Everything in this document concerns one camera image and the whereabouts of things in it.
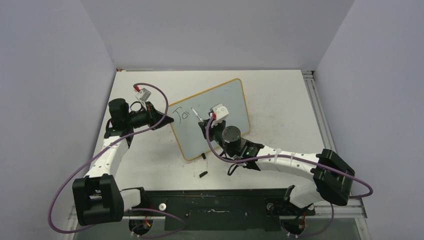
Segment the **yellow framed whiteboard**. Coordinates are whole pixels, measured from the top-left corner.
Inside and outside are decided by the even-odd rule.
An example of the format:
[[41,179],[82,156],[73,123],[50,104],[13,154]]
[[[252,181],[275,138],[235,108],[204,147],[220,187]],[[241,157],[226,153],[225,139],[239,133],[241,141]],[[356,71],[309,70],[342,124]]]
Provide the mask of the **yellow framed whiteboard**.
[[169,105],[167,115],[174,119],[171,128],[182,157],[186,161],[192,161],[210,151],[198,126],[199,119],[193,110],[206,121],[211,108],[219,104],[229,110],[229,116],[225,119],[227,125],[238,127],[242,136],[249,133],[251,124],[243,83],[239,78]]

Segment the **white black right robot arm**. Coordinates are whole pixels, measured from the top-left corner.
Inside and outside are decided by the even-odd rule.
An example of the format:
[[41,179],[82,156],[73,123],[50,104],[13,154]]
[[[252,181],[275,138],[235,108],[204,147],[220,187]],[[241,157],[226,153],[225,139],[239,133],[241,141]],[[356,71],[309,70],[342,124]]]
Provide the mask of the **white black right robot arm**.
[[320,201],[346,206],[355,171],[333,150],[301,154],[282,151],[241,137],[235,126],[222,121],[217,126],[198,122],[203,137],[216,142],[227,156],[226,162],[255,171],[276,171],[306,179],[305,184],[291,185],[283,199],[283,209],[296,214],[302,208]]

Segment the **black white marker pen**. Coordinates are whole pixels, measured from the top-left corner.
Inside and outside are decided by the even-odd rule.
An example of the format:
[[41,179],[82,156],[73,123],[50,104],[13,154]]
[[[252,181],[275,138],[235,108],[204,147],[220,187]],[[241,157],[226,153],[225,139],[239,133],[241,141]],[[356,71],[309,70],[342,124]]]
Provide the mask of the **black white marker pen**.
[[198,114],[198,112],[194,109],[194,108],[191,108],[191,110],[192,110],[192,112],[194,113],[194,115],[197,117],[197,119],[200,121],[200,122],[203,122],[204,120],[200,117],[200,115]]

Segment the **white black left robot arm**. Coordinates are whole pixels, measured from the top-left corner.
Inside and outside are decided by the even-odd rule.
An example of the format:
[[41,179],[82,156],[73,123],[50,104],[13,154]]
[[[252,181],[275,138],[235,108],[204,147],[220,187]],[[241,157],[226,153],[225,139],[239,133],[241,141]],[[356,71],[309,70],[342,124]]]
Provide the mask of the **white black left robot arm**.
[[119,222],[126,211],[141,216],[149,210],[149,201],[142,197],[143,188],[121,191],[115,175],[132,144],[135,129],[148,126],[156,130],[174,122],[149,101],[139,111],[131,111],[123,98],[111,100],[108,106],[110,119],[106,123],[103,153],[93,161],[85,176],[72,184],[81,226]]

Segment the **black marker cap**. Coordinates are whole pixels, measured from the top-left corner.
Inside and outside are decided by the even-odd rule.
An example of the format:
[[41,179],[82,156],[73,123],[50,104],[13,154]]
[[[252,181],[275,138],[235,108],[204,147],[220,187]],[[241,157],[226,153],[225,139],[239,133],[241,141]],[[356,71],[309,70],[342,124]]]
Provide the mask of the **black marker cap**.
[[199,174],[199,178],[204,177],[206,174],[208,174],[208,171],[204,171],[204,172],[202,172],[201,174]]

